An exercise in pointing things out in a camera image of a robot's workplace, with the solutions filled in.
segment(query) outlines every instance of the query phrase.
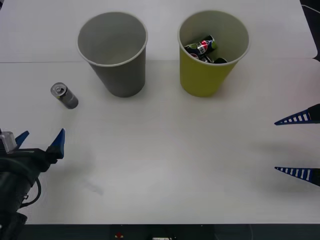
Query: yellow paper cup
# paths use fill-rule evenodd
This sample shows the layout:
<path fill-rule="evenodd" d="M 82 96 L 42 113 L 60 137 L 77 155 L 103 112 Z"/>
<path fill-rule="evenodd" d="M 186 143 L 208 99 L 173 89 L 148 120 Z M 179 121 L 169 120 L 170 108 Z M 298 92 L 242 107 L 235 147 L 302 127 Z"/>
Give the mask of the yellow paper cup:
<path fill-rule="evenodd" d="M 217 49 L 208 56 L 214 60 L 224 58 L 228 63 L 203 62 L 184 49 L 208 35 L 212 35 L 217 44 Z M 188 17 L 178 30 L 178 41 L 180 83 L 184 90 L 197 97 L 212 96 L 250 47 L 245 25 L 235 16 L 216 10 L 201 11 Z"/>

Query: soda can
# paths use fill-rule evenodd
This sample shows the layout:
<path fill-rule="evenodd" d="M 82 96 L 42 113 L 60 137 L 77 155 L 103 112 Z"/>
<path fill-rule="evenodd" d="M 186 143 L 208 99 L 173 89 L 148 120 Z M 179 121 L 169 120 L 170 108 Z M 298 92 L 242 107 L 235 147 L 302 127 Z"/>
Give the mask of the soda can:
<path fill-rule="evenodd" d="M 213 52 L 216 48 L 217 43 L 211 35 L 205 37 L 198 43 L 192 43 L 184 47 L 189 54 L 197 55 L 198 59 L 203 55 Z"/>
<path fill-rule="evenodd" d="M 58 99 L 67 109 L 78 106 L 78 98 L 62 82 L 57 82 L 51 87 L 52 95 Z"/>
<path fill-rule="evenodd" d="M 214 64 L 226 64 L 226 63 L 227 63 L 227 60 L 225 60 L 225 59 L 222 58 L 222 57 L 219 57 L 219 58 L 216 59 L 213 63 L 214 63 Z"/>
<path fill-rule="evenodd" d="M 200 60 L 202 62 L 208 63 L 208 64 L 212 64 L 214 61 L 212 61 L 212 59 L 208 56 L 203 56 L 202 58 L 200 58 Z"/>

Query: paper cup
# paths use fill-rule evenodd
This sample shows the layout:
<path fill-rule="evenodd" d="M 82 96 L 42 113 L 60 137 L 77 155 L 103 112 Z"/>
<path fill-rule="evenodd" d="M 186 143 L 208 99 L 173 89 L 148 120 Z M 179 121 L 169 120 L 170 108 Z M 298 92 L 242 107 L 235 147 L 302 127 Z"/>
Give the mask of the paper cup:
<path fill-rule="evenodd" d="M 130 97 L 145 85 L 147 41 L 147 28 L 135 16 L 106 12 L 84 24 L 77 48 L 110 93 Z"/>
<path fill-rule="evenodd" d="M 212 64 L 191 56 L 184 46 L 199 42 L 208 35 L 216 41 L 217 49 L 208 56 L 224 58 L 228 63 Z M 250 37 L 245 25 L 223 11 L 209 10 L 188 17 L 178 30 L 180 45 L 180 83 L 191 95 L 212 96 L 237 62 L 248 52 Z"/>

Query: silver can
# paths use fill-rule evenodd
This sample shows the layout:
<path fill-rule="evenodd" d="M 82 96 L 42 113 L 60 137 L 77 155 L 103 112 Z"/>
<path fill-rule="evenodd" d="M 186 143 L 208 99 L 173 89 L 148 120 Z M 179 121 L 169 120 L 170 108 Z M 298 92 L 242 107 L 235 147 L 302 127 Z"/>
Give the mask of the silver can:
<path fill-rule="evenodd" d="M 52 95 L 58 99 L 68 109 L 78 106 L 78 98 L 62 82 L 57 82 L 51 87 Z"/>

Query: can lid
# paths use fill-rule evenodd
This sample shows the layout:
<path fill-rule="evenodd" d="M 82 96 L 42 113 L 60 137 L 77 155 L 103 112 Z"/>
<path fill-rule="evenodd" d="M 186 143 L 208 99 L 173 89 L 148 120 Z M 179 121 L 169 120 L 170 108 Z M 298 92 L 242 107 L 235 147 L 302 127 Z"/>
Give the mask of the can lid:
<path fill-rule="evenodd" d="M 68 91 L 67 86 L 62 82 L 57 82 L 51 87 L 51 93 L 57 99 L 59 99 L 64 94 L 66 94 L 67 91 Z"/>

